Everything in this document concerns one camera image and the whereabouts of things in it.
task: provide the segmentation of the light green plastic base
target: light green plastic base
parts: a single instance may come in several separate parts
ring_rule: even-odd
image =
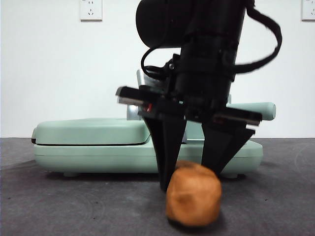
[[[179,160],[200,163],[203,142],[182,144]],[[132,146],[34,145],[36,162],[43,168],[75,176],[78,173],[157,173],[151,138]],[[248,141],[222,171],[227,177],[254,171],[263,158],[262,145]]]

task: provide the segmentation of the black strap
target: black strap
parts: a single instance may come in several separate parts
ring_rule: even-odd
[[[276,46],[274,52],[271,55],[267,56],[266,58],[262,60],[255,61],[249,64],[231,65],[230,63],[227,62],[227,59],[226,59],[228,52],[224,52],[223,57],[222,57],[223,65],[225,66],[226,69],[236,74],[251,72],[253,70],[256,70],[266,65],[278,55],[280,51],[280,47],[282,45],[282,34],[281,34],[280,26],[274,20],[270,19],[269,17],[261,14],[259,11],[254,9],[255,5],[254,5],[253,0],[245,0],[245,1],[246,1],[247,15],[251,17],[252,19],[265,25],[268,29],[270,29],[272,33],[275,35],[278,45]]]

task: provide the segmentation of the wall socket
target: wall socket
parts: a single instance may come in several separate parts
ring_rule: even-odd
[[[81,21],[101,21],[102,20],[102,0],[80,0]]]
[[[315,21],[315,0],[302,0],[302,21]]]

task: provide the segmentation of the dark gray floor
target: dark gray floor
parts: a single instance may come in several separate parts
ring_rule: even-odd
[[[37,166],[29,139],[1,139],[2,236],[315,235],[315,139],[258,139],[259,169],[222,179],[220,217],[168,223],[157,175],[65,178]]]

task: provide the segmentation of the brown round object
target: brown round object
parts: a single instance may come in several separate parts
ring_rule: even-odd
[[[178,161],[166,192],[166,215],[185,226],[206,226],[220,212],[221,183],[200,164]]]

